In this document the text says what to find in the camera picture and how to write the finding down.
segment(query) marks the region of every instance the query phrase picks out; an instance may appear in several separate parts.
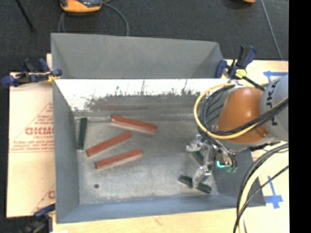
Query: black carpet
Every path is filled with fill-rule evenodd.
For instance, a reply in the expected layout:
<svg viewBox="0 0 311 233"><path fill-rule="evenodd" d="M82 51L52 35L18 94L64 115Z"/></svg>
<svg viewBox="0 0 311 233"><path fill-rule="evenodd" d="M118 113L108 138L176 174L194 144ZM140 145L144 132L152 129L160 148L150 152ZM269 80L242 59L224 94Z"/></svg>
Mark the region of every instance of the black carpet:
<svg viewBox="0 0 311 233"><path fill-rule="evenodd" d="M36 63L51 50L50 33L58 32L58 0L0 0L0 77L20 70L25 58ZM256 59L288 60L289 0L112 0L126 18L130 36L218 42L226 59L237 58L240 45L252 45ZM67 32L125 35L122 17L103 6L91 17L65 17ZM8 91L0 90L0 233L14 233L32 218L5 218Z"/></svg>

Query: blue clamp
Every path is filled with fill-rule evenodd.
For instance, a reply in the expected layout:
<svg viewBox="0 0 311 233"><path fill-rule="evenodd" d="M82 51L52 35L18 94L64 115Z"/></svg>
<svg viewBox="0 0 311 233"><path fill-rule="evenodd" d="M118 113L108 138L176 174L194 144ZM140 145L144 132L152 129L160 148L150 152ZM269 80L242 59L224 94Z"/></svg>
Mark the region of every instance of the blue clamp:
<svg viewBox="0 0 311 233"><path fill-rule="evenodd" d="M7 75L1 78L1 84L4 86L14 86L17 87L22 84L27 83L37 83L40 81L52 81L53 79L60 77L63 72L61 69L51 70L46 63L46 61L41 58L39 59L39 66L43 74L30 74L30 69L34 69L29 59L25 59L21 69L22 72L18 73L13 77L13 75Z"/></svg>
<svg viewBox="0 0 311 233"><path fill-rule="evenodd" d="M227 61L220 60L216 67L215 78L220 78L226 71L227 77L230 79L243 79L247 75L246 67L253 61L256 54L257 52L252 46L241 46L241 51L236 63L233 61L229 66Z"/></svg>

